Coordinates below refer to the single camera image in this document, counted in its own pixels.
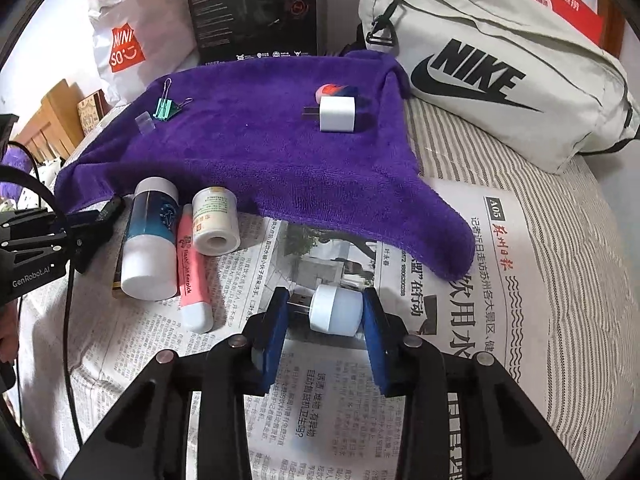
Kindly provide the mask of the left hand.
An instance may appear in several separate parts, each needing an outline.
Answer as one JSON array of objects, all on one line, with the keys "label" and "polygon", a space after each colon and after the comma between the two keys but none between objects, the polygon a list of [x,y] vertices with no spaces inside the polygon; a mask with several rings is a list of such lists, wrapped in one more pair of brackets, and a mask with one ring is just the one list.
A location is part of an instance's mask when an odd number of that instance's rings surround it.
[{"label": "left hand", "polygon": [[0,361],[11,363],[17,357],[20,348],[20,331],[17,321],[17,303],[6,304],[0,318]]}]

